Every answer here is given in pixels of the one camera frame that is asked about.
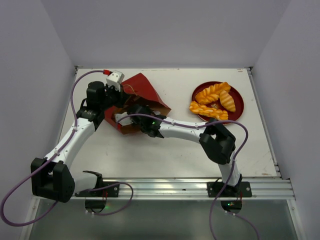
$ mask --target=bread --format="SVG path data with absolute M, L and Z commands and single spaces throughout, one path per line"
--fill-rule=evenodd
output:
M 213 107 L 207 107 L 206 105 L 200 105 L 196 101 L 190 103 L 189 109 L 194 114 L 215 118 L 218 120 L 228 120 L 228 112 Z
M 230 89 L 231 87 L 227 82 L 216 83 L 199 92 L 195 96 L 195 100 L 201 105 L 209 104 L 219 99 L 221 91 L 224 90 L 228 93 Z
M 222 90 L 220 92 L 220 103 L 228 111 L 233 113 L 236 111 L 236 105 L 235 105 L 234 99 L 225 90 Z

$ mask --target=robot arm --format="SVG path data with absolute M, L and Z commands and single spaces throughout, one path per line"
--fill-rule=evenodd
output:
M 31 163 L 31 172 L 33 172 L 43 165 L 47 159 L 58 153 L 57 150 L 60 150 L 60 154 L 52 162 L 31 178 L 34 195 L 66 203 L 74 193 L 104 187 L 100 173 L 84 171 L 74 179 L 69 169 L 83 144 L 103 121 L 105 110 L 112 106 L 122 108 L 128 100 L 129 95 L 123 91 L 121 85 L 123 78 L 121 72 L 114 71 L 107 76 L 106 85 L 100 81 L 89 83 L 86 91 L 87 98 L 82 101 L 80 110 L 76 114 L 76 125 L 73 123 L 65 137 L 44 158 L 35 158 Z M 127 113 L 155 116 L 149 107 L 139 105 L 132 106 Z M 231 173 L 231 156 L 235 150 L 236 138 L 231 132 L 222 124 L 191 129 L 175 124 L 197 126 L 203 125 L 205 122 L 177 121 L 163 115 L 157 115 L 156 117 L 165 119 L 166 122 L 145 116 L 132 116 L 126 124 L 139 126 L 140 130 L 150 137 L 179 138 L 201 144 L 208 158 L 219 165 L 222 181 L 226 182 Z M 72 139 L 66 143 L 73 131 L 75 132 Z M 235 166 L 232 177 L 228 182 L 231 191 L 238 191 L 241 180 L 242 176 Z
M 130 115 L 147 114 L 155 116 L 149 107 L 140 105 L 134 105 L 127 113 Z M 206 122 L 178 121 L 163 115 L 156 115 L 156 117 L 163 119 L 166 122 L 143 116 L 133 116 L 130 119 L 131 123 L 138 125 L 141 131 L 150 137 L 178 138 L 200 144 L 207 157 L 218 164 L 221 171 L 222 182 L 225 183 L 227 181 L 231 173 L 231 159 L 236 148 L 236 138 L 226 127 L 223 126 L 223 124 L 216 124 L 206 128 L 187 128 L 181 125 L 197 127 L 206 124 Z M 210 122 L 214 121 L 217 120 L 214 118 L 210 119 Z M 228 182 L 228 186 L 230 186 L 229 190 L 237 192 L 241 180 L 242 175 L 238 171 L 237 163 L 235 162 L 234 170 Z

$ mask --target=red paper bag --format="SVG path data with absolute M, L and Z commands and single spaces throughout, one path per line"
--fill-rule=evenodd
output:
M 122 82 L 122 86 L 123 91 L 131 95 L 124 104 L 124 107 L 117 108 L 113 106 L 104 112 L 104 119 L 113 127 L 117 128 L 122 134 L 131 134 L 140 131 L 137 126 L 133 125 L 122 126 L 119 124 L 116 126 L 115 114 L 126 112 L 128 107 L 134 104 L 142 106 L 148 105 L 149 108 L 154 111 L 159 111 L 161 115 L 164 116 L 171 111 L 171 108 L 161 100 L 149 80 L 142 73 L 125 80 Z

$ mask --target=white backdrop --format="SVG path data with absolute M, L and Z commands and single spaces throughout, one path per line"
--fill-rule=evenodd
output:
M 290 0 L 42 0 L 86 68 L 253 66 Z
M 38 0 L 0 4 L 0 200 L 30 174 L 35 157 L 56 143 L 67 109 L 74 68 Z M 32 196 L 26 182 L 5 205 L 23 223 Z M 0 220 L 0 239 L 18 239 L 21 227 Z
M 275 155 L 308 239 L 320 239 L 320 1 L 292 0 L 253 68 Z

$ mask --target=twisted bread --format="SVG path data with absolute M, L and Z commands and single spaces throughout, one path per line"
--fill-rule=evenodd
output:
M 194 114 L 203 115 L 218 120 L 228 120 L 228 112 L 221 109 L 215 109 L 213 107 L 207 107 L 206 105 L 200 105 L 196 101 L 190 103 L 189 109 Z
M 199 92 L 195 96 L 195 100 L 202 105 L 209 104 L 219 99 L 221 91 L 224 90 L 228 93 L 230 89 L 231 87 L 227 82 L 216 83 Z

